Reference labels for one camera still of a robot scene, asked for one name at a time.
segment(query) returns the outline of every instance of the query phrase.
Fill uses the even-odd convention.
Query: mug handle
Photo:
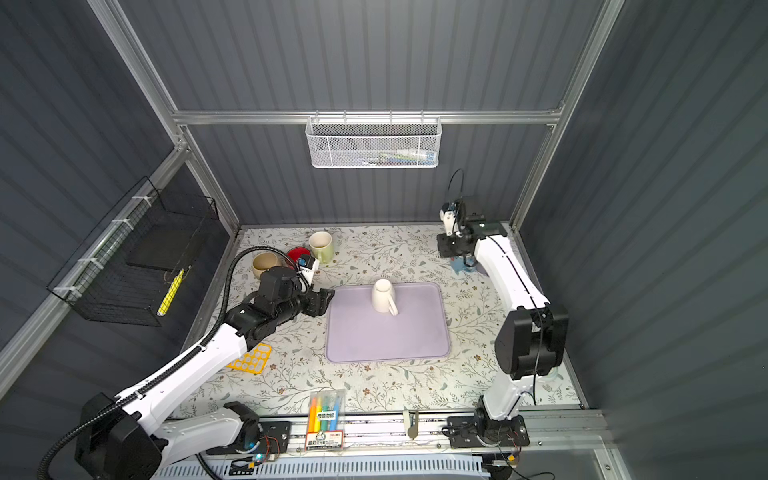
[[[392,315],[397,315],[397,306],[395,305],[395,300],[392,299],[392,295],[387,295],[386,298],[389,300],[389,312]]]

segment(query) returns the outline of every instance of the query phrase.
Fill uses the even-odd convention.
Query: yellow pen
[[[165,294],[165,298],[163,298],[160,308],[157,309],[157,316],[163,316],[168,313],[168,307],[170,307],[170,303],[174,301],[174,296],[176,296],[176,291],[179,290],[181,280],[184,280],[184,269],[181,269],[179,274],[176,275],[176,278],[174,278],[174,281],[170,283],[168,293]]]

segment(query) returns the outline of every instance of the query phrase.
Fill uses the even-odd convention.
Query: lavender tray
[[[430,359],[451,350],[440,286],[394,283],[399,315],[371,305],[373,285],[340,286],[328,308],[326,357],[330,362]]]

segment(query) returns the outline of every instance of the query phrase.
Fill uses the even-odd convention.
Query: gray wall panel
[[[598,0],[123,2],[182,110],[543,110]]]
[[[467,175],[464,195],[478,195],[488,218],[508,219],[548,128],[446,125],[437,168],[379,170],[312,167],[300,126],[191,130],[240,221],[277,225],[437,221],[459,167]]]
[[[0,347],[172,143],[87,2],[0,2]],[[200,194],[183,167],[167,187]],[[97,392],[115,394],[179,351],[228,241],[219,226],[161,328],[70,313],[0,401],[0,478],[33,478]],[[56,478],[86,478],[72,445]]]
[[[522,236],[638,478],[768,446],[764,2],[628,2]]]
[[[83,2],[0,2],[0,346],[171,149]]]
[[[185,167],[166,189],[200,195]],[[0,439],[10,447],[0,453],[3,478],[31,478],[51,444],[77,425],[83,403],[135,384],[178,354],[228,240],[218,224],[158,328],[89,322],[74,312],[65,317],[0,403]],[[71,447],[52,471],[56,478],[86,478]]]

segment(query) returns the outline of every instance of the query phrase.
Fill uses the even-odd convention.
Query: floral tablecloth
[[[246,230],[240,250],[269,245],[288,251],[306,245],[318,230]],[[474,406],[498,370],[493,342],[506,314],[489,278],[476,272],[456,273],[449,259],[439,257],[439,225],[326,230],[333,235],[336,254],[329,265],[320,266],[315,286],[364,285],[382,277],[397,283],[437,283],[451,339],[449,355],[441,359],[331,363],[325,353],[325,316],[299,315],[265,341],[272,353],[261,374],[224,368],[184,401],[176,415],[203,415],[235,399],[261,415],[307,413],[310,393],[323,389],[346,390],[346,410],[354,412]],[[250,269],[255,255],[247,255],[235,269],[230,306],[258,286]],[[211,324],[220,303],[221,297]],[[578,403],[563,366],[537,381],[536,396],[539,405]],[[522,397],[521,403],[532,404],[528,396]]]

